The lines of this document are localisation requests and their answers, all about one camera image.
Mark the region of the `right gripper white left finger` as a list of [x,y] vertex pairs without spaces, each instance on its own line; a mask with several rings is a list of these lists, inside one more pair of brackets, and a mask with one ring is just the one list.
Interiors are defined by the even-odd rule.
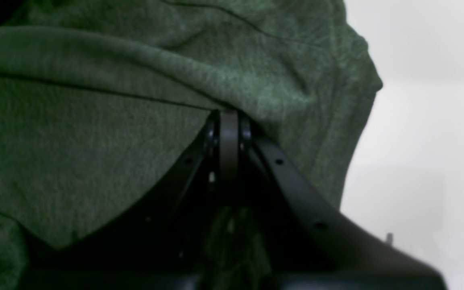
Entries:
[[138,202],[96,232],[49,257],[33,253],[20,290],[199,290],[185,241],[191,191],[208,196],[209,174],[238,175],[239,114],[214,111],[175,164]]

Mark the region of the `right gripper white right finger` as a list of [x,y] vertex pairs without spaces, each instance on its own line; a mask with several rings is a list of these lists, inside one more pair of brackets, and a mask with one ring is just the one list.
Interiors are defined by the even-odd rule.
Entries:
[[248,117],[239,119],[242,200],[272,272],[261,290],[445,290],[441,274],[361,229],[327,202]]

